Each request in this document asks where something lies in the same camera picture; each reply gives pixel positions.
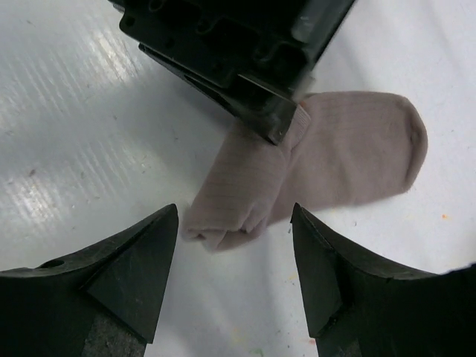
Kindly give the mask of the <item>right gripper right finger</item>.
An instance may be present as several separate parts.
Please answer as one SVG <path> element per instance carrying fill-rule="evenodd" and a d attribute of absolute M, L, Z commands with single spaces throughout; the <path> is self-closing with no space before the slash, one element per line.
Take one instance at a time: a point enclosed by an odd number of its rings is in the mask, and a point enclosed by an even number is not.
<path fill-rule="evenodd" d="M 292 212 L 309 336 L 320 356 L 473 356 L 475 267 L 432 274 L 402 265 Z"/>

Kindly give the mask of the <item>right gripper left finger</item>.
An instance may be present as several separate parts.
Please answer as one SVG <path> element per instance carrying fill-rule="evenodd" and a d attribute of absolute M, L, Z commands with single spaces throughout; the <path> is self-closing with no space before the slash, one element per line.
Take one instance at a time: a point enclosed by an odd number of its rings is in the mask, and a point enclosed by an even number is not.
<path fill-rule="evenodd" d="M 179 227 L 168 205 L 36 268 L 1 273 L 3 356 L 142 356 L 153 342 Z"/>

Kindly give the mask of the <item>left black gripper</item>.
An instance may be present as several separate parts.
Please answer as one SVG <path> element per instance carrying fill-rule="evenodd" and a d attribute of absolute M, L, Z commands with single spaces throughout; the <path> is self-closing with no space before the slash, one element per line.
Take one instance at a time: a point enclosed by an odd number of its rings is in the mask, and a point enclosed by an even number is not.
<path fill-rule="evenodd" d="M 273 145 L 353 1 L 113 1 L 120 29 Z"/>

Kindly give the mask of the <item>grey sock red stripes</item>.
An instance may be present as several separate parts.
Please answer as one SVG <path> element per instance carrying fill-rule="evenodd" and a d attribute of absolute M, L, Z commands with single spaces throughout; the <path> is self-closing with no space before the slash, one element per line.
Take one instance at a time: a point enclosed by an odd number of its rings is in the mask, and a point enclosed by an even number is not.
<path fill-rule="evenodd" d="M 427 150 L 425 125 L 406 97 L 310 94 L 278 145 L 241 123 L 232 126 L 184 215 L 184 237 L 225 251 L 288 219 L 295 205 L 325 210 L 405 193 Z"/>

